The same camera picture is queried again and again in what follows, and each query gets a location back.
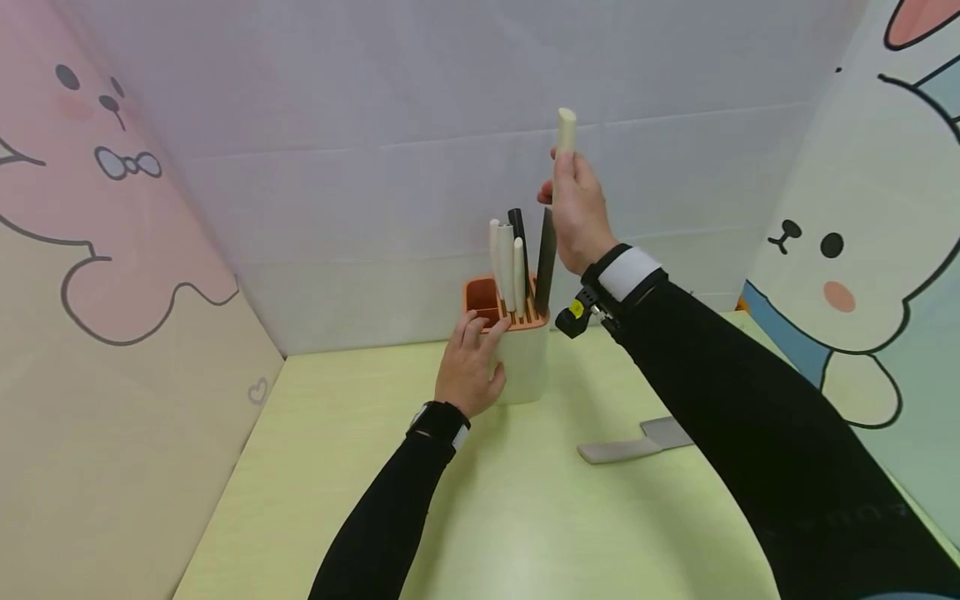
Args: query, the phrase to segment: wrist strap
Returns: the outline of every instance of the wrist strap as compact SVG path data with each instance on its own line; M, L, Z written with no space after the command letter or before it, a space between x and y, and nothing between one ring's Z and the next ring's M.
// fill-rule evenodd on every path
M617 301L616 298L611 296L610 292L600 283L600 275L607 270L614 260L620 257L620 254L631 249L633 246L629 244L618 244L613 247L612 250L603 255L600 260L596 261L584 271L584 275L580 278L580 282L585 286L589 286L597 295L598 303L601 308L604 309L608 314L610 314L615 319L620 319L626 315L632 308L634 308L639 302L643 299L647 293L652 290L657 284L662 281L667 280L666 271L663 269L656 269L653 273L644 278L640 283L636 285L634 290L627 295L623 301Z
M444 444L450 444L454 450L459 450L467 439L470 421L453 404L446 402L427 402L414 415L407 437L425 433L431 439Z

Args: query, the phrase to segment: cartoon wallpaper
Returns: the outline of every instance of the cartoon wallpaper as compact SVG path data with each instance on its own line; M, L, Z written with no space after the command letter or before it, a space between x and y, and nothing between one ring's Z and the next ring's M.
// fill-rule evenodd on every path
M871 3L741 298L955 543L958 14Z
M38 44L52 27L0 22L0 223L85 248L64 275L64 309L104 343L135 344L162 325L180 288L223 304L237 284L140 133L121 82L76 44Z
M171 597L282 365L93 56L0 5L3 598Z

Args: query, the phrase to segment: black sleeve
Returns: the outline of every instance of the black sleeve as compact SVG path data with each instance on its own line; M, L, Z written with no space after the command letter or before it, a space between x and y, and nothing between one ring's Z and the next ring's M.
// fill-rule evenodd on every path
M453 454L449 444L407 436L330 544L309 600L398 598L430 498Z
M743 510L784 600L960 597L960 570L832 405L665 281L614 334Z

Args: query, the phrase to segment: right hand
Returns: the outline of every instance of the right hand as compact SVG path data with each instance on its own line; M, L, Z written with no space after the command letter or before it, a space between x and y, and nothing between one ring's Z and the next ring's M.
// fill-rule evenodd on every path
M593 175L590 163L581 155L556 154L556 148L550 151L555 158L553 180L543 184L537 200L553 205L557 253L571 273L582 276L587 267L612 250L617 241L610 229L600 181Z

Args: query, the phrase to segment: light green table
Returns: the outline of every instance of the light green table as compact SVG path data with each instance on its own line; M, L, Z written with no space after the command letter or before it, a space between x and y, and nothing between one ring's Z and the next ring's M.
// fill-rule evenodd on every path
M774 348L745 313L728 319ZM544 397L476 419L447 467L403 597L777 598L746 519L696 447L597 467L580 458L577 444L638 438L640 421L668 413L602 328L551 336ZM305 598L431 399L443 347L288 359L177 600Z

